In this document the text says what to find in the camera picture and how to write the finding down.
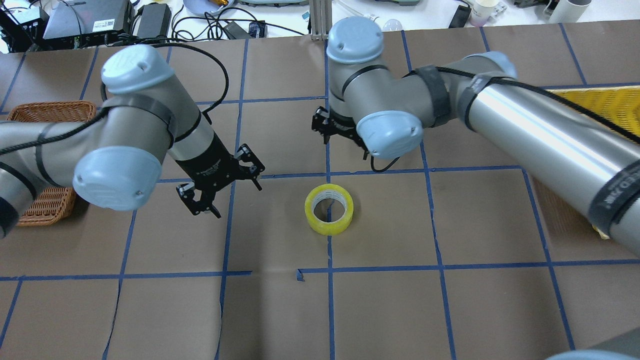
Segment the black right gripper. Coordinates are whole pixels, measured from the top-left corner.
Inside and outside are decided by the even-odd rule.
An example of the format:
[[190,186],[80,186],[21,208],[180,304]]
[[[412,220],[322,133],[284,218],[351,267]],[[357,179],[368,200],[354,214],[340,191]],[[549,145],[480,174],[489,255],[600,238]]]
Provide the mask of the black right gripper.
[[329,145],[332,136],[341,136],[354,142],[360,148],[366,145],[356,131],[356,125],[352,117],[345,117],[335,111],[319,106],[311,119],[311,130],[318,132],[323,138],[323,144]]

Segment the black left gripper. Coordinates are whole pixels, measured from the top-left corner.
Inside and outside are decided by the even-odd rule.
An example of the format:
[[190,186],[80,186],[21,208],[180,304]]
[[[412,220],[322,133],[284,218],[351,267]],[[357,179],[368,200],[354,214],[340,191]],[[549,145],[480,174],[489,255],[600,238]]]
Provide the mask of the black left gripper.
[[177,137],[176,164],[194,182],[176,186],[176,193],[192,215],[210,212],[221,219],[214,205],[217,192],[236,180],[250,180],[258,191],[263,190],[259,177],[266,168],[256,153],[248,144],[241,144],[233,157],[215,132]]

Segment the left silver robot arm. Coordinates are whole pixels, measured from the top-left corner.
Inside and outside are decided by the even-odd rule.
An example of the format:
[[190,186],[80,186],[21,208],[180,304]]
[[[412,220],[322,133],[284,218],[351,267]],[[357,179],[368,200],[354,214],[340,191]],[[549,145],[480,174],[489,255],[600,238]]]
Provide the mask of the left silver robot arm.
[[48,187],[72,187],[96,207],[137,210],[166,156],[189,178],[177,193],[194,215],[219,217],[217,192],[236,180],[257,183],[265,171],[246,144],[227,150],[157,45],[122,48],[101,77],[111,97],[89,121],[2,121],[2,237]]

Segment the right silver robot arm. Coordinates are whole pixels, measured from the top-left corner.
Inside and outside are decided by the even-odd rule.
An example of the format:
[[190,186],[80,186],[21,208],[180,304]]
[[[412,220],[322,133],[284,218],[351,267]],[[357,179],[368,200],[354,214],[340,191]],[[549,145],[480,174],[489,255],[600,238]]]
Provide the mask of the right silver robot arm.
[[499,51],[391,75],[384,35],[369,18],[327,34],[328,105],[311,122],[372,158],[397,161],[426,129],[459,119],[538,177],[605,235],[639,253],[639,138],[572,101],[519,82]]

